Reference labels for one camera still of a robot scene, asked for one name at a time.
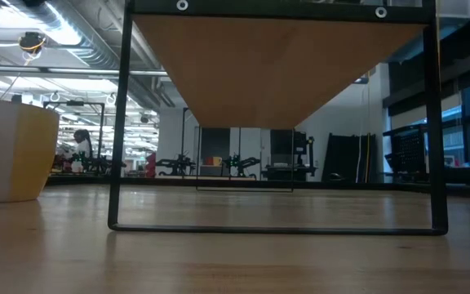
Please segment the silver spiral ceiling duct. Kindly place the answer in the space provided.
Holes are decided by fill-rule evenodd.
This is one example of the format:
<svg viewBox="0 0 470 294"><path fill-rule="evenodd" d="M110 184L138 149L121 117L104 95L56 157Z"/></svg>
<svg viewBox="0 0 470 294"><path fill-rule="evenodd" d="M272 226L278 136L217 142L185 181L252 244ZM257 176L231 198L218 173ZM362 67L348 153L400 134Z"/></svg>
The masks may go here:
<svg viewBox="0 0 470 294"><path fill-rule="evenodd" d="M93 69L118 69L120 56L91 27L69 0L17 0L28 17L46 26L48 33L68 35L74 33L76 42L62 44L83 63ZM138 78L128 78L128 93L139 105L159 109L162 105L173 107L166 94L155 87L156 78L150 77L146 83Z"/></svg>

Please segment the wooden shelf with black frame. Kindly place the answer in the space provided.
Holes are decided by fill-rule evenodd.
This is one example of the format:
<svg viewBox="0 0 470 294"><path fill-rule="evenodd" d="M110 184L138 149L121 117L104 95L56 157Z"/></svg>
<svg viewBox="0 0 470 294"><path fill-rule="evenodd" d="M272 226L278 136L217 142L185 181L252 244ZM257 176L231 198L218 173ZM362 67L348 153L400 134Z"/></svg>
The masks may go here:
<svg viewBox="0 0 470 294"><path fill-rule="evenodd" d="M126 93L138 28L203 127L294 130L395 51L423 39L431 225L449 230L440 102L437 0L417 6L306 0L125 0L107 225L123 231Z"/></svg>

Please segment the black leaning panels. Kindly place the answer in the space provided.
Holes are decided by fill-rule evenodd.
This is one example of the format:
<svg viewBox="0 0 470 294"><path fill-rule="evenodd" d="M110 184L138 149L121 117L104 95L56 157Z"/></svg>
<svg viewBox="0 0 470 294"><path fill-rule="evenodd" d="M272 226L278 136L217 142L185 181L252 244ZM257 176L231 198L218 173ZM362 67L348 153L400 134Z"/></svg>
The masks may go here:
<svg viewBox="0 0 470 294"><path fill-rule="evenodd" d="M329 134L321 174L322 182L370 183L377 172L376 135Z"/></svg>

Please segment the black tall stand frame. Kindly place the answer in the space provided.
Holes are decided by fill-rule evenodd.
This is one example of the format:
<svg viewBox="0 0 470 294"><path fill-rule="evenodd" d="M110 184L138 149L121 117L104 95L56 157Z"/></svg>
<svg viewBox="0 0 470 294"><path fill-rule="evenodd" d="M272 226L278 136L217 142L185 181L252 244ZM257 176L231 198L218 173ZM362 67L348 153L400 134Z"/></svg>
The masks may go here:
<svg viewBox="0 0 470 294"><path fill-rule="evenodd" d="M105 104L98 102L84 102L82 100L46 101L44 109L51 109L60 115L60 125L57 136L57 150L52 165L54 174L96 175L102 176L109 169L106 156L102 156L102 140L104 134ZM66 146L68 149L75 147L73 134L78 129L86 129L90 133L93 149L93 159L88 171L81 173L64 172L61 168L59 154Z"/></svg>

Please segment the black pegboard rack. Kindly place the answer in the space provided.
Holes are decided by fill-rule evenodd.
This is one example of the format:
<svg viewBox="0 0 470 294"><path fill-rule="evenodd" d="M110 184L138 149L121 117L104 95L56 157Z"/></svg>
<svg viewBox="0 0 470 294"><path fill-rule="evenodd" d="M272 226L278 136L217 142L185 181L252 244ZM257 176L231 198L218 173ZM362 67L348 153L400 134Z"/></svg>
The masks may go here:
<svg viewBox="0 0 470 294"><path fill-rule="evenodd" d="M386 131L391 151L384 156L394 181L428 181L426 124L415 124Z"/></svg>

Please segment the black cabinet with monitor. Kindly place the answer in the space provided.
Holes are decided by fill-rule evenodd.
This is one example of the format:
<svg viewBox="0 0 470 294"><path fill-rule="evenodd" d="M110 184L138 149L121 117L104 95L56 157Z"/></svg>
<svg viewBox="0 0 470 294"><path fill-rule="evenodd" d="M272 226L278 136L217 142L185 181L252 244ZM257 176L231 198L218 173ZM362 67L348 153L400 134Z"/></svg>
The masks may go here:
<svg viewBox="0 0 470 294"><path fill-rule="evenodd" d="M271 130L270 160L262 175L267 180L306 181L315 176L314 138L303 131Z"/></svg>

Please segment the white ceiling light box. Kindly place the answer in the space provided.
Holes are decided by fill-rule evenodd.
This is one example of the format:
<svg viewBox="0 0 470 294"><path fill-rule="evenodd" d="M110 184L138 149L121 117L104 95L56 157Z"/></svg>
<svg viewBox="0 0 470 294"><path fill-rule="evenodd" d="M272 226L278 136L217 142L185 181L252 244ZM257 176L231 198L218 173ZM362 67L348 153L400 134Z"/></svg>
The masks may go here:
<svg viewBox="0 0 470 294"><path fill-rule="evenodd" d="M470 0L436 0L441 18L470 19Z"/></svg>

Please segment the dark grey cabinet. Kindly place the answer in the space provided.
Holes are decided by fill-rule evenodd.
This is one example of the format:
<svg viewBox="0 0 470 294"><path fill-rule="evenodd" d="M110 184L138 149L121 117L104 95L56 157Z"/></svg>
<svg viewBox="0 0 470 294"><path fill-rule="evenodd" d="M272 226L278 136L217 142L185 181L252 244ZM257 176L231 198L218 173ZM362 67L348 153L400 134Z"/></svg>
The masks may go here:
<svg viewBox="0 0 470 294"><path fill-rule="evenodd" d="M221 166L212 166L205 164L205 158L229 156L230 151L230 129L229 128L202 128L201 145L201 176L226 176L228 168L223 164Z"/></svg>

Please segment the grey ceiling pipe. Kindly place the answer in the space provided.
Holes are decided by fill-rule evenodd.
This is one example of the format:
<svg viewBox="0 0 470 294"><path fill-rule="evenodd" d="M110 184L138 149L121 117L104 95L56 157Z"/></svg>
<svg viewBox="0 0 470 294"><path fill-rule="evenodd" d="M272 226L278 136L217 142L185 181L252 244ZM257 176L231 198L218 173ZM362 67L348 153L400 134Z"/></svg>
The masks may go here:
<svg viewBox="0 0 470 294"><path fill-rule="evenodd" d="M118 76L120 74L120 70L119 69L80 69L80 68L53 68L53 67L0 65L0 73Z"/></svg>

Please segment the person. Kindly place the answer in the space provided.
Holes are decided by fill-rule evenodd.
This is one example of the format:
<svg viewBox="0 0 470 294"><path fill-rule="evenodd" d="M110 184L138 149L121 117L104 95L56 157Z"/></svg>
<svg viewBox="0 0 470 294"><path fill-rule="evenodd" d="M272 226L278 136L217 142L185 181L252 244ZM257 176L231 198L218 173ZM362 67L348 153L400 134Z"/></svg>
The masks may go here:
<svg viewBox="0 0 470 294"><path fill-rule="evenodd" d="M81 173L89 170L93 149L90 133L86 129L78 129L73 134L76 144L73 149L64 146L59 154L63 172Z"/></svg>

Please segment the red object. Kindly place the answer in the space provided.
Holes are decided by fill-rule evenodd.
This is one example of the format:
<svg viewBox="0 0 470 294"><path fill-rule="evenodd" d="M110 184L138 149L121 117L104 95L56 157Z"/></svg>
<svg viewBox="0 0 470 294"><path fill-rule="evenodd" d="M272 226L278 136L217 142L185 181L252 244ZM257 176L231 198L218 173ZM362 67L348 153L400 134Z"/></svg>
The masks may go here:
<svg viewBox="0 0 470 294"><path fill-rule="evenodd" d="M151 153L145 159L146 159L146 164L145 164L145 168L144 168L145 176L147 178L154 178L155 175L156 175L156 163L157 163L156 154Z"/></svg>

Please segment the yellow and white mug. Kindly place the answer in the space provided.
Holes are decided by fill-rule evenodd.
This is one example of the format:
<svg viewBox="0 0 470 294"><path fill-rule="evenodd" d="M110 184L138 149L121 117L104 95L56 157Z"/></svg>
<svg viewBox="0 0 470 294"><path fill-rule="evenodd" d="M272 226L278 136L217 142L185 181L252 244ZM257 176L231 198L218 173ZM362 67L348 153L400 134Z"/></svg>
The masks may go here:
<svg viewBox="0 0 470 294"><path fill-rule="evenodd" d="M60 116L0 100L0 203L36 199L51 173Z"/></svg>

